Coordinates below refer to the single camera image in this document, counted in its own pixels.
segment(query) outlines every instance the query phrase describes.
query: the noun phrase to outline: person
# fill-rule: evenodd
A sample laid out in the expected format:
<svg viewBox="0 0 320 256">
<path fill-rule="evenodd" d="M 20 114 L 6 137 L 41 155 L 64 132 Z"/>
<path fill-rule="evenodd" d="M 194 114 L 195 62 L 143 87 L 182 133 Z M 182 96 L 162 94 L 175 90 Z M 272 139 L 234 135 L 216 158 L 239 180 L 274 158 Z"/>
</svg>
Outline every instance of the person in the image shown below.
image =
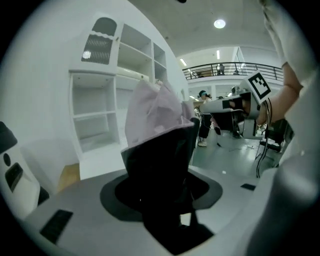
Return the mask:
<svg viewBox="0 0 320 256">
<path fill-rule="evenodd" d="M 217 76 L 222 76 L 225 74 L 225 66 L 222 63 L 219 63 L 216 66 L 216 69 L 217 69 Z"/>
<path fill-rule="evenodd" d="M 273 41 L 283 70 L 283 88 L 278 94 L 270 97 L 270 101 L 267 100 L 265 104 L 272 109 L 271 123 L 286 117 L 292 126 L 292 123 L 294 123 L 291 111 L 294 109 L 293 105 L 319 77 L 319 64 L 305 36 L 289 14 L 275 0 L 258 1 L 263 10 L 264 25 Z M 268 116 L 265 104 L 261 105 L 256 120 L 257 125 L 267 122 Z M 243 110 L 248 113 L 250 103 L 243 100 L 242 105 Z M 230 106 L 234 108 L 234 102 L 231 101 Z M 281 165 L 284 160 L 301 153 L 303 150 L 301 144 L 302 141 L 293 137 L 279 164 Z"/>
<path fill-rule="evenodd" d="M 211 95 L 208 94 L 205 90 L 200 91 L 198 97 L 203 100 L 203 104 L 206 104 L 212 101 Z M 203 114 L 201 116 L 201 126 L 199 130 L 199 138 L 200 138 L 200 141 L 198 143 L 199 147 L 207 146 L 207 137 L 210 131 L 210 126 L 211 126 L 211 114 L 209 113 Z"/>
</svg>

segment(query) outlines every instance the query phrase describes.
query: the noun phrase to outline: gray floor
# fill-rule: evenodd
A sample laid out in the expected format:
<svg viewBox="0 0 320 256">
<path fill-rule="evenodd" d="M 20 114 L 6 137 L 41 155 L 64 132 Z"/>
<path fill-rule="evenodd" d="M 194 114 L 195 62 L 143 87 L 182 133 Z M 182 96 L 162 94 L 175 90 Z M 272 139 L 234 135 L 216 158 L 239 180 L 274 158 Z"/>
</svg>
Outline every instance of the gray floor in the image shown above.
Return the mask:
<svg viewBox="0 0 320 256">
<path fill-rule="evenodd" d="M 260 156 L 256 158 L 260 141 L 254 139 L 234 138 L 224 131 L 217 135 L 210 130 L 207 147 L 197 147 L 194 151 L 192 165 L 214 172 L 226 172 L 236 176 L 256 177 L 256 168 Z M 259 147 L 262 153 L 264 146 Z M 278 164 L 281 153 L 268 149 L 260 166 L 260 175 L 264 170 Z"/>
</svg>

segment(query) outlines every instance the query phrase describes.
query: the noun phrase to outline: human arm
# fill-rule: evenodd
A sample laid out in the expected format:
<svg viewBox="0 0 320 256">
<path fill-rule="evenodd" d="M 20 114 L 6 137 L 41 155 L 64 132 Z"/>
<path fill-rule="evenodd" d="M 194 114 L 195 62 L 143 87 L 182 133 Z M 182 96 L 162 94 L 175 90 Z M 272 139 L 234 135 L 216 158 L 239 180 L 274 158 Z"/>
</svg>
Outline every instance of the human arm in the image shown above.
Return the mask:
<svg viewBox="0 0 320 256">
<path fill-rule="evenodd" d="M 283 70 L 283 88 L 273 97 L 270 97 L 270 102 L 267 100 L 265 103 L 268 105 L 269 109 L 272 109 L 272 120 L 274 123 L 285 117 L 285 113 L 289 108 L 296 102 L 299 97 L 299 92 L 303 86 L 299 83 L 295 72 L 292 70 L 290 65 L 286 62 L 282 66 Z M 242 101 L 243 110 L 245 113 L 250 112 L 250 102 Z M 234 102 L 230 102 L 232 108 L 235 107 Z M 260 113 L 256 119 L 257 125 L 262 125 L 268 120 L 267 109 L 264 104 L 261 105 Z"/>
</svg>

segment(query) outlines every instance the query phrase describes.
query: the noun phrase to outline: fabric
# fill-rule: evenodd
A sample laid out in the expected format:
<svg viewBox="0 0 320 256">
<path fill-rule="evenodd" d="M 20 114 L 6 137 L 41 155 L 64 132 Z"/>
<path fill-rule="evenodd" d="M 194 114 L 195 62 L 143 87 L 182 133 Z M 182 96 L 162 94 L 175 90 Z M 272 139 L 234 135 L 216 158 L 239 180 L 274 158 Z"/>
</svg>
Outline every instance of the fabric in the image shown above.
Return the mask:
<svg viewBox="0 0 320 256">
<path fill-rule="evenodd" d="M 128 147 L 176 129 L 193 127 L 190 119 L 194 116 L 192 102 L 181 104 L 168 82 L 158 89 L 154 84 L 141 80 L 133 91 L 125 120 Z"/>
<path fill-rule="evenodd" d="M 207 104 L 208 102 L 212 102 L 212 99 L 211 99 L 211 98 L 206 98 L 206 99 L 204 100 L 203 104 Z"/>
<path fill-rule="evenodd" d="M 291 16 L 275 0 L 259 0 L 265 16 L 265 26 L 272 38 L 274 46 L 281 59 L 293 69 L 303 89 L 299 99 L 285 114 L 294 131 L 294 138 L 288 145 L 280 164 L 302 150 L 319 147 L 318 140 L 313 136 L 317 134 L 319 122 L 319 65 L 314 57 L 304 34 Z"/>
<path fill-rule="evenodd" d="M 199 137 L 206 139 L 208 137 L 211 126 L 211 115 L 204 114 L 201 118 L 201 126 L 199 130 Z"/>
<path fill-rule="evenodd" d="M 210 121 L 212 122 L 212 125 L 213 125 L 214 128 L 215 127 L 219 128 L 219 125 L 218 125 L 217 121 L 214 119 L 213 116 L 211 117 Z"/>
<path fill-rule="evenodd" d="M 259 2 L 265 15 L 266 28 L 279 58 L 282 62 L 287 61 L 301 85 L 308 87 L 310 79 L 315 76 L 318 63 L 303 32 L 277 1 L 259 0 Z"/>
</svg>

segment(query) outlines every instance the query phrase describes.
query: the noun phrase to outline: black rectangular slot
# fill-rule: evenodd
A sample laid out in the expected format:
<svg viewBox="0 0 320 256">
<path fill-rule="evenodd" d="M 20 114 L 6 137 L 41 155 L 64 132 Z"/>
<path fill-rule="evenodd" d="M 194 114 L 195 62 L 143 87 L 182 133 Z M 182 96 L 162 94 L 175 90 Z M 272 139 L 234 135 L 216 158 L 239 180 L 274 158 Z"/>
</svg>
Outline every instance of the black rectangular slot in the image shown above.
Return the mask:
<svg viewBox="0 0 320 256">
<path fill-rule="evenodd" d="M 56 244 L 73 214 L 70 211 L 58 210 L 42 228 L 40 234 L 53 244 Z"/>
<path fill-rule="evenodd" d="M 8 184 L 11 192 L 13 192 L 20 181 L 24 170 L 21 168 L 20 164 L 17 162 L 11 166 L 9 170 L 5 173 L 5 180 Z"/>
<path fill-rule="evenodd" d="M 254 191 L 255 190 L 255 188 L 256 188 L 256 186 L 254 186 L 254 185 L 250 185 L 250 184 L 243 184 L 242 186 L 241 186 L 241 188 L 244 188 L 244 189 L 247 189 L 247 190 L 251 190 L 251 191 Z"/>
</svg>

